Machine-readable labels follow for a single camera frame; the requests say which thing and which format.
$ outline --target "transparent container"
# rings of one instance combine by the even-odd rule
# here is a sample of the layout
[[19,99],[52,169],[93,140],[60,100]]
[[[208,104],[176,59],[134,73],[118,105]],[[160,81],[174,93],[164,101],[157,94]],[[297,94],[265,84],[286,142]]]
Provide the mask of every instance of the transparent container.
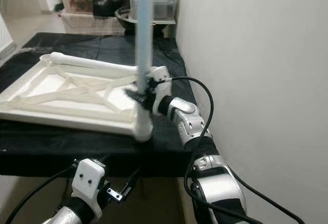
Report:
[[[154,3],[154,22],[161,21],[162,23],[175,23],[175,6],[178,0],[153,0]],[[129,14],[130,20],[137,20],[138,0],[130,0],[131,11]]]

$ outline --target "black tablecloth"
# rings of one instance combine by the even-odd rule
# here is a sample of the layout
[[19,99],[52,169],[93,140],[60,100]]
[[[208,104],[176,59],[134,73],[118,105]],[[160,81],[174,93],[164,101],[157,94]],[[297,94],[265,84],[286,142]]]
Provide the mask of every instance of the black tablecloth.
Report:
[[[186,69],[171,38],[153,42],[153,65],[166,65],[171,76],[184,76]],[[18,54],[0,67],[0,92],[53,51],[116,64],[134,65],[135,41],[131,36],[90,36],[38,33]],[[172,93],[195,102],[188,82],[173,82]],[[152,117],[150,141],[140,144],[130,136],[69,129],[0,119],[0,174],[50,176],[73,159],[101,158],[112,176],[127,176],[143,165],[143,176],[182,176],[190,153],[186,152],[173,124],[162,116]]]

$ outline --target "floor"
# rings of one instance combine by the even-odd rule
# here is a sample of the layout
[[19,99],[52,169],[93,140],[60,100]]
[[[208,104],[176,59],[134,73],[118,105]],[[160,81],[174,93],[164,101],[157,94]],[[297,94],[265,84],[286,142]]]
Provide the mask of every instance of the floor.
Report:
[[[17,52],[37,32],[65,33],[66,28],[58,14],[30,17],[5,16],[4,20],[17,44]],[[10,55],[0,61],[0,66]],[[44,178],[0,176],[0,223],[4,223],[9,213],[30,190]],[[115,178],[114,185],[122,186],[124,179]],[[42,223],[51,217],[65,191],[66,180],[61,178],[36,194],[17,215],[13,224]],[[105,223],[184,223],[180,191],[176,178],[141,179],[131,198],[122,205],[111,204],[104,210]]]

